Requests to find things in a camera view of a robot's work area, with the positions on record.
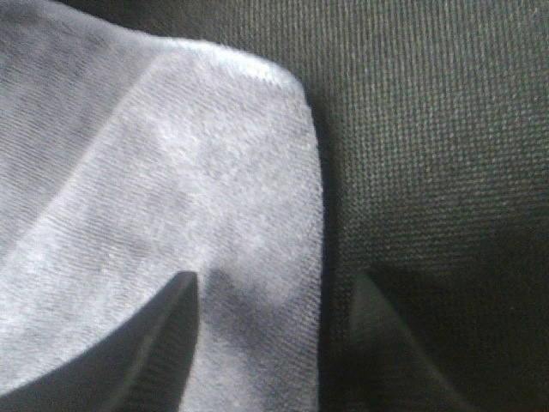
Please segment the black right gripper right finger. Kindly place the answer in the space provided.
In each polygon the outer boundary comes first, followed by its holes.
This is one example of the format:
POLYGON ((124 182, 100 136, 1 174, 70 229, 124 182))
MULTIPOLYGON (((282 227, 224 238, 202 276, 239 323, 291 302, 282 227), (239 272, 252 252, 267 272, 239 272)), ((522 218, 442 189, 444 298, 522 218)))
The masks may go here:
POLYGON ((341 268, 332 313, 332 390, 344 411, 474 411, 419 336, 401 297, 416 272, 341 268))

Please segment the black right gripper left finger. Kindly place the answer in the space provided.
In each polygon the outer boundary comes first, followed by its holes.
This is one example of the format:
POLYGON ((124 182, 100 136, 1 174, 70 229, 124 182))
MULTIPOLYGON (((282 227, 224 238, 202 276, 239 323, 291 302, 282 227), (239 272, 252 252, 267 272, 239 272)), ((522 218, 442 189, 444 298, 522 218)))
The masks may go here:
POLYGON ((178 272, 85 353, 1 397, 3 411, 176 411, 196 350, 198 280, 178 272))

